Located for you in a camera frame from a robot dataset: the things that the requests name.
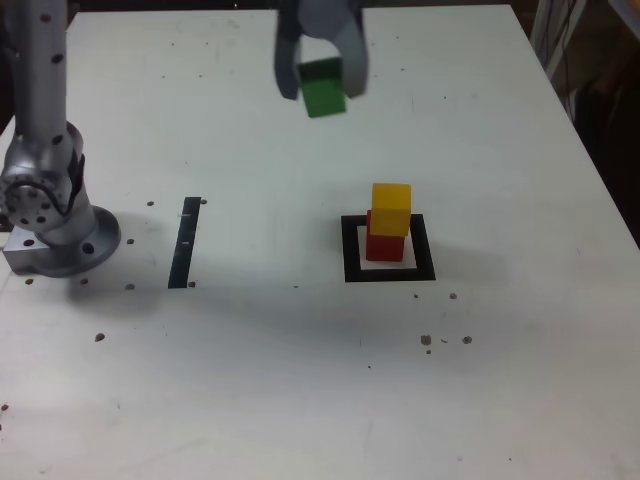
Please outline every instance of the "black square marker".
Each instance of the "black square marker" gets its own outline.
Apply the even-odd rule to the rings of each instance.
[[[350,282],[417,282],[435,280],[427,229],[420,214],[411,215],[411,242],[416,268],[363,270],[360,266],[358,227],[367,226],[366,215],[343,215],[342,255],[344,257],[344,281]]]

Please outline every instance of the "stacked cubes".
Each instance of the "stacked cubes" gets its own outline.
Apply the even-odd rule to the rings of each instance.
[[[411,185],[374,183],[367,211],[367,260],[401,262],[410,221]]]

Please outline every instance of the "table surface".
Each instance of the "table surface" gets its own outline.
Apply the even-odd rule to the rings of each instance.
[[[640,475],[640,257],[513,12],[365,17],[368,94],[315,120],[273,12],[76,18],[68,116],[123,243],[0,265],[1,479]],[[375,181],[413,186],[435,282],[344,283]],[[187,196],[197,286],[168,290]]]

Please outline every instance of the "black tape strip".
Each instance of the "black tape strip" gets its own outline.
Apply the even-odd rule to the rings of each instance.
[[[178,239],[176,240],[176,249],[173,252],[171,273],[169,274],[169,288],[187,288],[191,255],[198,227],[200,200],[201,197],[186,197],[184,199]]]

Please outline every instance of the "green cube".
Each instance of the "green cube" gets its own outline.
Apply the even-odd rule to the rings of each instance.
[[[347,111],[342,88],[342,62],[328,58],[298,65],[300,89],[310,118]]]

